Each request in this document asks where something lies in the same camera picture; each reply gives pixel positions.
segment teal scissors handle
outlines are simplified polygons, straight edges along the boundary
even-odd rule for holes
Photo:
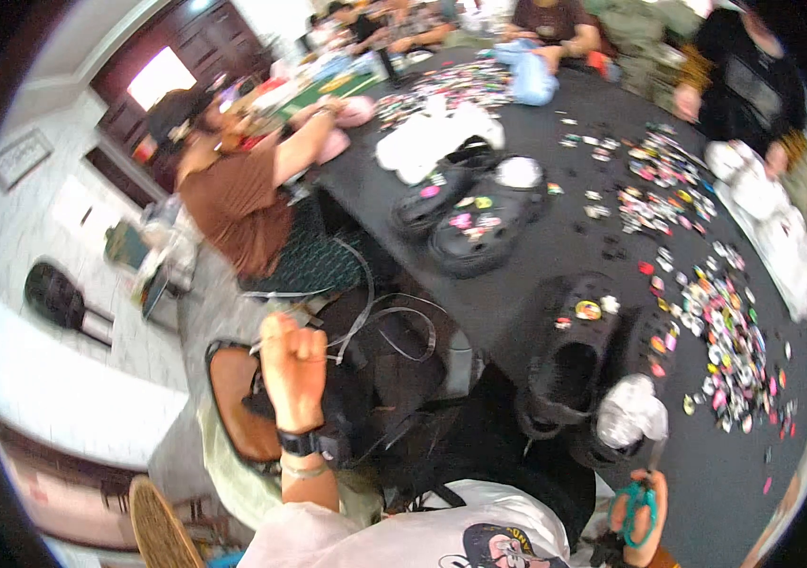
[[[628,496],[628,511],[621,529],[618,530],[618,534],[624,538],[625,544],[630,548],[640,548],[652,534],[652,529],[655,528],[656,519],[659,516],[658,511],[656,511],[656,492],[644,486],[641,482],[634,482],[623,489],[619,489],[615,492],[615,498],[612,499],[612,503],[609,505],[609,518],[612,517],[612,508],[615,506],[615,502],[624,494]],[[634,542],[631,537],[633,535],[634,518],[637,515],[637,510],[645,506],[649,507],[649,530],[647,530],[641,541]]]

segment picture frame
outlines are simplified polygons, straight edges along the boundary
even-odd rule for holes
[[[24,176],[34,171],[53,153],[47,137],[34,128],[0,150],[0,189],[11,192]]]

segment scissors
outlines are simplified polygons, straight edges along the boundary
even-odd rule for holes
[[[662,438],[652,446],[652,453],[649,455],[649,464],[646,468],[647,473],[655,471],[667,441],[668,438]],[[625,544],[630,548],[640,548],[647,539],[649,539],[649,535],[652,534],[652,529],[656,526],[656,519],[659,518],[659,511],[656,509],[656,490],[653,489],[651,478],[648,476],[642,481],[633,482],[627,487],[618,490],[615,492],[615,498],[612,499],[612,504],[609,505],[609,518],[612,517],[612,507],[614,507],[615,502],[618,501],[618,497],[621,495],[628,496],[628,511],[627,516],[624,517],[624,523],[621,525],[621,528],[617,530],[617,534],[624,539]],[[645,506],[649,507],[649,530],[641,541],[634,542],[631,537],[634,529],[634,518],[639,508]]]

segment black table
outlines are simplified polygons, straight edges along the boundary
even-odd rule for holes
[[[435,55],[413,67],[416,73],[442,67],[443,62],[467,62],[475,50],[456,48]],[[558,141],[566,133],[602,138],[612,135],[640,139],[647,122],[673,125],[675,139],[692,153],[701,153],[702,136],[688,124],[674,119],[642,98],[602,81],[598,75],[571,69],[559,72],[560,90],[544,107],[510,105],[498,109],[504,125],[507,148],[537,159],[558,183],[565,195],[549,196],[544,217],[524,230],[510,261],[500,269],[467,280],[443,275],[426,254],[424,245],[410,244],[393,233],[388,224],[390,205],[407,191],[392,172],[382,170],[374,159],[375,143],[386,133],[377,121],[349,132],[352,144],[341,156],[322,167],[322,180],[330,194],[387,249],[456,320],[474,346],[487,349],[492,359],[511,378],[526,372],[525,337],[519,313],[538,283],[546,278],[594,270],[611,276],[622,288],[622,306],[655,302],[648,291],[648,277],[639,273],[637,262],[651,264],[658,240],[621,232],[617,199],[613,187],[626,182],[645,189],[648,184],[627,169],[626,148],[609,163],[591,158],[592,146],[580,142],[565,148]],[[390,93],[379,85],[367,95],[374,98]],[[566,111],[566,115],[555,110]],[[577,125],[563,124],[573,118]],[[582,210],[584,192],[599,191],[602,204],[612,217],[591,220]],[[761,330],[766,336],[768,369],[778,362],[786,369],[788,388],[782,400],[798,399],[797,432],[794,439],[779,439],[777,426],[755,426],[745,435],[739,430],[725,434],[713,425],[711,409],[700,406],[693,416],[682,411],[685,393],[698,392],[707,374],[707,349],[703,340],[682,329],[676,369],[663,394],[669,409],[671,437],[659,468],[670,489],[670,511],[663,544],[685,568],[738,566],[760,537],[772,512],[785,493],[807,439],[807,322],[793,324],[779,293],[750,243],[737,225],[713,199],[718,216],[705,223],[706,238],[680,225],[664,238],[676,270],[692,274],[692,266],[703,266],[706,256],[715,254],[715,240],[736,245],[747,263],[750,289],[757,297]],[[625,260],[605,260],[605,238],[616,236],[619,247],[628,251]],[[672,277],[665,278],[667,287]],[[668,299],[680,303],[680,294]],[[792,359],[785,362],[784,343],[789,341]],[[763,455],[772,446],[772,462]],[[614,488],[628,482],[629,472],[644,467],[648,448],[632,463],[599,471]],[[772,488],[763,495],[763,485],[772,476]]]

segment pink fabric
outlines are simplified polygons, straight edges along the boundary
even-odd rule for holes
[[[334,128],[328,133],[328,139],[318,154],[318,163],[324,164],[339,156],[344,150],[350,147],[350,137],[342,130]]]
[[[362,126],[375,116],[375,101],[369,97],[349,97],[346,102],[346,108],[335,121],[341,128]]]

